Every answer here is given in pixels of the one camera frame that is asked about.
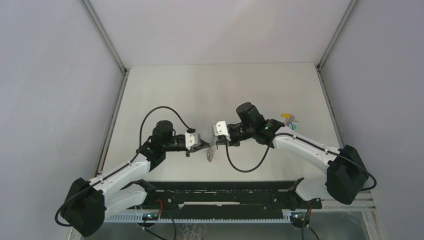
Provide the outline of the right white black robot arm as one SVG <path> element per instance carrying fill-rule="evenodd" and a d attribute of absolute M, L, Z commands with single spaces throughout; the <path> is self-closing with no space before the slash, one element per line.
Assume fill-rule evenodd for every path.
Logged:
<path fill-rule="evenodd" d="M 358 151 L 351 145 L 338 148 L 295 132 L 283 122 L 265 119 L 251 102 L 236 108 L 240 122 L 219 121 L 212 126 L 217 145 L 239 146 L 254 139 L 266 150 L 287 151 L 323 172 L 323 176 L 301 177 L 289 190 L 289 203 L 302 208 L 308 201 L 331 197 L 350 205 L 362 191 L 377 186 L 376 178 L 365 167 Z"/>

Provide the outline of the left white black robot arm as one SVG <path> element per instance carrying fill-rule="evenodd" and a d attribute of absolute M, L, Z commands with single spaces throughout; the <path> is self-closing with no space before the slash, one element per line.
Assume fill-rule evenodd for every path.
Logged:
<path fill-rule="evenodd" d="M 161 120 L 129 160 L 89 180 L 76 179 L 55 213 L 56 224 L 73 227 L 82 236 L 89 237 L 118 212 L 138 205 L 145 209 L 153 207 L 157 200 L 153 186 L 137 181 L 158 167 L 167 152 L 190 154 L 210 147 L 194 128 L 178 135 L 174 131 L 170 121 Z"/>

